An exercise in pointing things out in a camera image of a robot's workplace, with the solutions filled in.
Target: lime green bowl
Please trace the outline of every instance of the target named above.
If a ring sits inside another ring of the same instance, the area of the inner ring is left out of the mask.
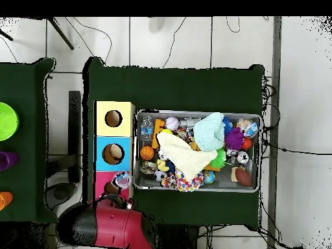
[[[0,102],[0,141],[4,141],[14,135],[18,125],[17,113],[9,105]]]

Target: white towel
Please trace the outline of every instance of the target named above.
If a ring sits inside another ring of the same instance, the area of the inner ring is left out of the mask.
[[[218,155],[216,150],[195,151],[184,140],[168,133],[157,134],[157,140],[160,150],[174,163],[176,168],[183,172],[188,181],[192,180]]]

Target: red ball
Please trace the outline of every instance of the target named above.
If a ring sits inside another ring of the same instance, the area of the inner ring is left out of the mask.
[[[239,168],[236,169],[235,177],[237,181],[243,186],[250,187],[252,185],[252,177],[245,170]]]
[[[241,148],[247,150],[251,146],[252,146],[252,140],[250,138],[245,137]]]

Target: green tablecloth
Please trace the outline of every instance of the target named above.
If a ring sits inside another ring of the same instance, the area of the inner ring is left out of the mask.
[[[46,175],[46,116],[44,83],[54,60],[44,58],[34,64],[0,63],[0,101],[19,116],[17,132],[0,141],[0,151],[19,154],[15,166],[0,172],[0,191],[14,199],[0,211],[0,221],[55,222],[57,218],[44,204]]]
[[[148,69],[104,67],[90,58],[83,72],[84,102],[88,104],[88,182],[92,198],[93,101],[130,101],[136,109],[225,113],[262,112],[261,65],[251,69]],[[255,193],[181,193],[134,190],[136,209],[167,224],[246,224],[258,229],[259,191]]]

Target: pink box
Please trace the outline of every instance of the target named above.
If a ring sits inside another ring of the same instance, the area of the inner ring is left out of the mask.
[[[113,180],[114,174],[117,172],[96,172],[96,193],[95,198],[97,199],[103,192],[104,186],[111,180]],[[129,188],[121,190],[121,194],[129,199]]]

